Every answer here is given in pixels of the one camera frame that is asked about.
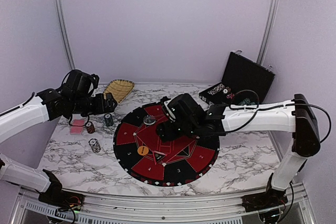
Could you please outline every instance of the marble table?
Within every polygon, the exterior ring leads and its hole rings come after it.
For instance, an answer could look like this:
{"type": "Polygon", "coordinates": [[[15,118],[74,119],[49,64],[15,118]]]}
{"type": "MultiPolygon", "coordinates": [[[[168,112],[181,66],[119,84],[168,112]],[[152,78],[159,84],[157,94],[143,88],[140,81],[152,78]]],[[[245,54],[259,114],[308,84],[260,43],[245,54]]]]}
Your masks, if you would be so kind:
{"type": "Polygon", "coordinates": [[[189,93],[204,108],[198,93],[209,85],[136,84],[132,93],[112,114],[114,126],[104,125],[103,115],[92,116],[96,132],[70,135],[70,126],[61,118],[39,164],[52,171],[64,188],[90,193],[128,196],[183,196],[219,194],[266,186],[279,159],[266,132],[232,133],[220,138],[215,165],[200,179],[176,187],[147,185],[131,177],[119,165],[113,152],[113,134],[129,112],[167,96],[189,93]],[[96,138],[101,151],[95,154],[88,141],[96,138]]]}

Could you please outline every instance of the wicker basket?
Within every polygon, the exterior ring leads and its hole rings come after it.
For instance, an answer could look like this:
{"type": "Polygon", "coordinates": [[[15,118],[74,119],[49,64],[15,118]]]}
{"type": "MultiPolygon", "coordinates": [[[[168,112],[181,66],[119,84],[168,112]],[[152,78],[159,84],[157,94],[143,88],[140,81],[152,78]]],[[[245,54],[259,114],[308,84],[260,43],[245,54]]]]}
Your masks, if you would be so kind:
{"type": "Polygon", "coordinates": [[[121,103],[133,90],[134,82],[128,80],[113,80],[104,90],[104,94],[112,93],[117,103],[121,103]]]}

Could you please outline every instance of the round game mat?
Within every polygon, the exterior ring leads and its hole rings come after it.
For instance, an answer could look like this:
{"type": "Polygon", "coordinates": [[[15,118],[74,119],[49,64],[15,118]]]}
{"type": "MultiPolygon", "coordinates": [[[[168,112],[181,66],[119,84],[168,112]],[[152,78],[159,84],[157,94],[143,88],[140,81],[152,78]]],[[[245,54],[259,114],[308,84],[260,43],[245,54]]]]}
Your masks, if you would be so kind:
{"type": "Polygon", "coordinates": [[[219,137],[207,139],[181,136],[162,142],[155,129],[167,121],[161,105],[150,103],[137,108],[118,125],[113,139],[114,154],[122,168],[132,177],[154,186],[180,186],[207,173],[219,151],[219,137]],[[144,118],[154,116],[152,125],[144,118]]]}

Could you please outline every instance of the metal grate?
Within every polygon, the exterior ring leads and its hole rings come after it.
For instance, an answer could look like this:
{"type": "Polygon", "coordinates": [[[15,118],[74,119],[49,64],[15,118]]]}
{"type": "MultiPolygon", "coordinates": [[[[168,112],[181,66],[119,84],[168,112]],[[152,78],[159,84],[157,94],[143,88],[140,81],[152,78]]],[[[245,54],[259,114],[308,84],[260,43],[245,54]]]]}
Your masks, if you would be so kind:
{"type": "MultiPolygon", "coordinates": [[[[40,213],[42,215],[54,217],[60,220],[71,220],[73,219],[72,212],[58,212],[57,207],[43,204],[37,201],[28,200],[26,203],[26,209],[40,213]]],[[[87,216],[84,213],[77,212],[76,213],[76,222],[78,224],[148,224],[146,222],[138,222],[138,221],[119,221],[112,220],[108,218],[99,218],[87,216]]],[[[184,222],[183,224],[243,224],[241,217],[230,218],[230,219],[222,219],[216,222],[211,221],[200,221],[200,222],[184,222]]]]}

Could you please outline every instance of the yellow disc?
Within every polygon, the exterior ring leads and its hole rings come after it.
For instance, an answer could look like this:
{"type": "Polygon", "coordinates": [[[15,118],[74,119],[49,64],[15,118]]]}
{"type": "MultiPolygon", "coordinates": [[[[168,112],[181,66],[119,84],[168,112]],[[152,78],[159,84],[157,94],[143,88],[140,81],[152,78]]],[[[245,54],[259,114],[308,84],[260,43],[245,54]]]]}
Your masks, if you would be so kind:
{"type": "Polygon", "coordinates": [[[149,149],[148,149],[147,146],[144,146],[144,145],[143,145],[143,146],[140,146],[140,147],[138,148],[138,154],[141,155],[141,156],[145,156],[145,155],[147,155],[148,152],[149,152],[149,149]]]}

